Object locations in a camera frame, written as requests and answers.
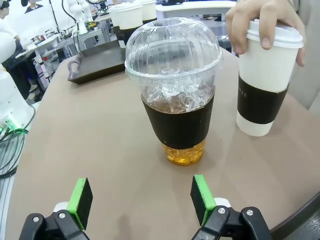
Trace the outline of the brown serving tray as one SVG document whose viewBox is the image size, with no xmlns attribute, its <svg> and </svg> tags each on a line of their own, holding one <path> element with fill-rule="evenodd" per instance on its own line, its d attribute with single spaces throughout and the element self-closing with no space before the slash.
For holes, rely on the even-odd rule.
<svg viewBox="0 0 320 240">
<path fill-rule="evenodd" d="M 69 82 L 86 84 L 125 70 L 126 49 L 113 40 L 80 51 L 69 61 Z"/>
</svg>

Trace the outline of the thin black pole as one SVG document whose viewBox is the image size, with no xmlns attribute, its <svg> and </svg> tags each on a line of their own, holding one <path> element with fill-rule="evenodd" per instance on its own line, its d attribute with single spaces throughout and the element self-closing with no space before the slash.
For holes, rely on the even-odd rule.
<svg viewBox="0 0 320 240">
<path fill-rule="evenodd" d="M 57 21 L 57 18 L 56 18 L 56 14 L 55 14 L 55 11 L 54 11 L 54 8 L 53 8 L 53 5 L 52 5 L 52 0 L 48 0 L 48 2 L 49 2 L 49 5 L 51 7 L 51 11 L 52 11 L 53 19 L 54 19 L 54 22 L 55 22 L 55 25 L 56 25 L 57 33 L 60 34 L 61 31 L 60 31 L 60 28 L 59 28 L 59 25 L 58 25 L 58 21 Z"/>
</svg>

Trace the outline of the clear plastic iced coffee cup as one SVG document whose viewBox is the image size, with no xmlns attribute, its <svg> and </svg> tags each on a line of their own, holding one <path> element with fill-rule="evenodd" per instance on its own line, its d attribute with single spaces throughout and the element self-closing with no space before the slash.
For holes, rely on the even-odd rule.
<svg viewBox="0 0 320 240">
<path fill-rule="evenodd" d="M 125 74 L 138 84 L 153 131 L 174 164 L 203 156 L 222 61 L 213 31 L 193 18 L 154 20 L 128 39 Z"/>
</svg>

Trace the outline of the white paper coffee cup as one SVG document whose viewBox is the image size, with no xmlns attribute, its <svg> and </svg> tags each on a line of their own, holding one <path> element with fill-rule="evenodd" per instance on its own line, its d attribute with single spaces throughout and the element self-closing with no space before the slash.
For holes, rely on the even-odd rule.
<svg viewBox="0 0 320 240">
<path fill-rule="evenodd" d="M 124 2 L 110 9 L 119 46 L 123 49 L 132 33 L 143 24 L 142 5 L 136 2 Z"/>
<path fill-rule="evenodd" d="M 236 123 L 253 137 L 266 135 L 288 91 L 303 37 L 293 27 L 277 24 L 273 46 L 260 44 L 259 20 L 250 21 L 247 50 L 239 56 Z"/>
<path fill-rule="evenodd" d="M 146 24 L 157 19 L 156 0 L 139 0 L 142 6 L 142 23 Z"/>
</svg>

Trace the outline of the person's left hand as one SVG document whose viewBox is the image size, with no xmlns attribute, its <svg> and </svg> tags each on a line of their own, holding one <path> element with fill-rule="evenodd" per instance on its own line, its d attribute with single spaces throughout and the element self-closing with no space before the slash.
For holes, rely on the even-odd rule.
<svg viewBox="0 0 320 240">
<path fill-rule="evenodd" d="M 290 0 L 238 0 L 225 14 L 225 24 L 231 47 L 239 55 L 247 51 L 247 32 L 254 19 L 259 19 L 259 41 L 265 50 L 274 45 L 278 22 L 295 28 L 306 43 L 305 26 Z"/>
</svg>

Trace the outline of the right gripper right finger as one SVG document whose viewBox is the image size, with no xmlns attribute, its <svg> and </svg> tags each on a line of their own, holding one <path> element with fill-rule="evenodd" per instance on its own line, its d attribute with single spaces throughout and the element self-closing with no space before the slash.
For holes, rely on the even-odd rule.
<svg viewBox="0 0 320 240">
<path fill-rule="evenodd" d="M 191 240 L 272 240 L 261 211 L 249 206 L 234 210 L 225 198 L 214 198 L 202 174 L 192 178 L 190 196 L 200 228 Z"/>
</svg>

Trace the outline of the cluttered grey workbench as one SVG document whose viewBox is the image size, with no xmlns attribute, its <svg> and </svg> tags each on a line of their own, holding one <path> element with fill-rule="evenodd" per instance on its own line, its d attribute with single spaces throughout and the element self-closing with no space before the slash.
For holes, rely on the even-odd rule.
<svg viewBox="0 0 320 240">
<path fill-rule="evenodd" d="M 39 54 L 43 59 L 51 53 L 56 52 L 59 62 L 78 53 L 80 35 L 72 27 L 63 30 L 62 33 L 55 33 L 39 43 L 32 42 L 27 46 L 27 50 L 19 53 L 15 58 L 29 57 L 33 53 Z"/>
</svg>

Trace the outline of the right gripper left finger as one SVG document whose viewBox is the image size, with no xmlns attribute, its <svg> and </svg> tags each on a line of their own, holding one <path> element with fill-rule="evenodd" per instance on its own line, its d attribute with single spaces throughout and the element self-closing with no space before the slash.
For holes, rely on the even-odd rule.
<svg viewBox="0 0 320 240">
<path fill-rule="evenodd" d="M 56 204 L 51 215 L 29 214 L 19 240 L 90 240 L 85 230 L 93 202 L 87 178 L 79 178 L 68 202 Z"/>
</svg>

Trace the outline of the small white side table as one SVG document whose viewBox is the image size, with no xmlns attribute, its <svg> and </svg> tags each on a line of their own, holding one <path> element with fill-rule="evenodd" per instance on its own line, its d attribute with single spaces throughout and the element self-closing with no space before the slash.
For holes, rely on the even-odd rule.
<svg viewBox="0 0 320 240">
<path fill-rule="evenodd" d="M 236 5 L 231 0 L 206 0 L 206 1 L 186 1 L 175 5 L 156 5 L 158 19 L 186 17 L 196 15 L 224 15 Z"/>
</svg>

